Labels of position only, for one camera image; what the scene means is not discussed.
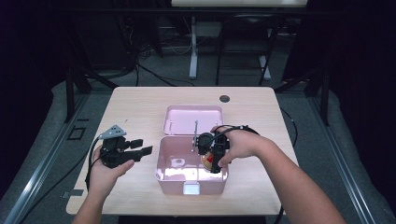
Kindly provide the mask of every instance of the small round object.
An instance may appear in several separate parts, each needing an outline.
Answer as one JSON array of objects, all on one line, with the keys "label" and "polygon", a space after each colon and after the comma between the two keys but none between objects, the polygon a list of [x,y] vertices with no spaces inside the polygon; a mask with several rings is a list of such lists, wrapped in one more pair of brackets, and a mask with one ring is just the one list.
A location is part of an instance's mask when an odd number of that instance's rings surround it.
[{"label": "small round object", "polygon": [[230,96],[228,95],[221,95],[219,98],[223,103],[228,103],[230,102]]},{"label": "small round object", "polygon": [[210,171],[212,169],[213,153],[210,151],[206,152],[206,154],[201,157],[201,162],[206,170]]}]

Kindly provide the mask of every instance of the white table leg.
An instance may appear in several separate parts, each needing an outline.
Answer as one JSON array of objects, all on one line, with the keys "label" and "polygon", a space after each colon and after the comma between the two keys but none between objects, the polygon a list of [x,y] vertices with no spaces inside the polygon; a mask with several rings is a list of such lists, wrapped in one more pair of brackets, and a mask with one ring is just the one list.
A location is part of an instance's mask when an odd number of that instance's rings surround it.
[{"label": "white table leg", "polygon": [[195,17],[191,18],[191,63],[190,63],[190,79],[197,78],[198,66],[198,49],[197,49],[197,36],[195,30]]},{"label": "white table leg", "polygon": [[[260,56],[259,57],[259,60],[260,60],[260,65],[262,66],[262,67],[264,67],[265,66],[265,56]],[[265,81],[269,81],[269,80],[271,80],[271,74],[270,74],[270,70],[268,69],[269,67],[267,66],[267,69],[265,70],[265,73],[264,73],[264,80]]]}]

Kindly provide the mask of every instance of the open lid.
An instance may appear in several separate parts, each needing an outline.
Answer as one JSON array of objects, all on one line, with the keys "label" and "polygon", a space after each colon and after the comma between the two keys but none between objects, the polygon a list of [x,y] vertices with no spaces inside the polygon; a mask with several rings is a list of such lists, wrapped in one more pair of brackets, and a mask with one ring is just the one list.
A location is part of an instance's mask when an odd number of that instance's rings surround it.
[{"label": "open lid", "polygon": [[218,105],[170,105],[166,110],[163,132],[172,135],[208,133],[223,124]]}]

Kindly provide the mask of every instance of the pink box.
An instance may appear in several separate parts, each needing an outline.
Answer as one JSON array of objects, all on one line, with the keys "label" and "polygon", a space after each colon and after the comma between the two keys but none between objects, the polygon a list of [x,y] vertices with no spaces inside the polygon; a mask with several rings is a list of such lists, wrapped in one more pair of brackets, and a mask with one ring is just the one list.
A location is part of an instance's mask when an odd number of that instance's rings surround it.
[{"label": "pink box", "polygon": [[228,167],[211,174],[201,163],[198,148],[192,142],[197,122],[197,136],[222,125],[222,109],[216,105],[171,105],[166,111],[155,176],[166,194],[221,194]]}]

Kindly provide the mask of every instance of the desk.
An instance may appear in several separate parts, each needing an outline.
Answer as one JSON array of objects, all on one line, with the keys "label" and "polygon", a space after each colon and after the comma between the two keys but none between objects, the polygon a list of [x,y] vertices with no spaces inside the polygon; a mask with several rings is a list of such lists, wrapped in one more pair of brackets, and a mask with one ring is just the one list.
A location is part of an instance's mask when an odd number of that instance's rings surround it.
[{"label": "desk", "polygon": [[173,7],[305,7],[307,0],[172,0]]},{"label": "desk", "polygon": [[[230,97],[222,103],[221,95]],[[108,196],[103,213],[141,216],[255,216],[276,215],[280,202],[267,173],[257,158],[236,159],[229,166],[229,177],[220,195],[164,194],[155,177],[156,162],[166,108],[169,105],[219,105],[225,124],[247,124],[274,140],[297,163],[274,91],[270,88],[116,88],[110,98],[96,135],[118,124],[127,140],[144,139],[152,154],[137,162],[119,178]],[[71,196],[66,207],[75,214],[87,190],[85,161],[75,189],[82,196]]]},{"label": "desk", "polygon": [[[172,7],[305,7],[307,0],[172,0]],[[191,63],[190,79],[197,78],[198,49],[196,48],[196,22],[191,18]],[[260,64],[265,65],[265,58],[260,57]],[[264,79],[270,80],[269,70]]]}]

